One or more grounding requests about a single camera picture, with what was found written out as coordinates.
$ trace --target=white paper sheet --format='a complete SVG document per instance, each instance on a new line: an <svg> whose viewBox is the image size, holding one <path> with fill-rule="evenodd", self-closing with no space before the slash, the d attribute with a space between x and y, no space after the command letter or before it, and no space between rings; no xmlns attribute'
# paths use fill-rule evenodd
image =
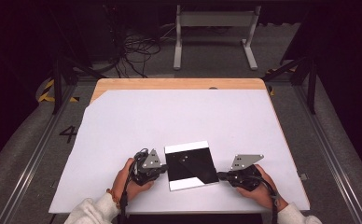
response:
<svg viewBox="0 0 362 224"><path fill-rule="evenodd" d="M310 205L265 90L107 91L85 111L50 213L69 213L85 198L99 199L125 161L142 148L207 140L217 171L236 154L263 154L259 164L282 196L301 210ZM228 182L169 190L167 174L129 202L131 214L266 211Z"/></svg>

